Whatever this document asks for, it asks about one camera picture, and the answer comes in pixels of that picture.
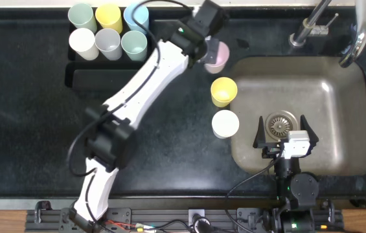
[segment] blue cup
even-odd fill
[[[132,12],[133,9],[138,5],[138,3],[132,3],[125,8],[124,11],[124,19],[126,24],[129,26],[130,30],[136,30],[146,34],[146,31],[138,26],[134,20],[132,20]],[[148,29],[149,27],[149,20],[148,20],[149,12],[146,6],[140,6],[137,11],[135,11],[135,19],[138,23],[142,24],[145,28]]]

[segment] faucet handle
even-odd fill
[[[327,36],[329,32],[329,26],[337,17],[338,13],[336,13],[326,25],[314,25],[314,28],[311,30],[309,36]]]

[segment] pink cup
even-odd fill
[[[211,74],[217,74],[218,72],[223,70],[229,57],[229,47],[225,43],[219,42],[219,50],[217,52],[216,64],[206,63],[204,64],[204,68]]]

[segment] yellow cup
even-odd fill
[[[122,32],[122,18],[117,5],[108,3],[98,7],[95,17],[103,28],[116,30],[119,34]]]
[[[227,77],[216,79],[211,84],[211,100],[217,107],[225,107],[236,97],[237,85]]]

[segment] white wall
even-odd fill
[[[200,5],[203,0],[180,0],[186,5]],[[220,6],[315,6],[320,0],[213,0]],[[117,3],[126,6],[138,0],[0,0],[0,7],[68,7],[75,3]],[[151,6],[174,6],[172,3],[152,3]],[[330,6],[354,6],[354,0],[333,0]]]

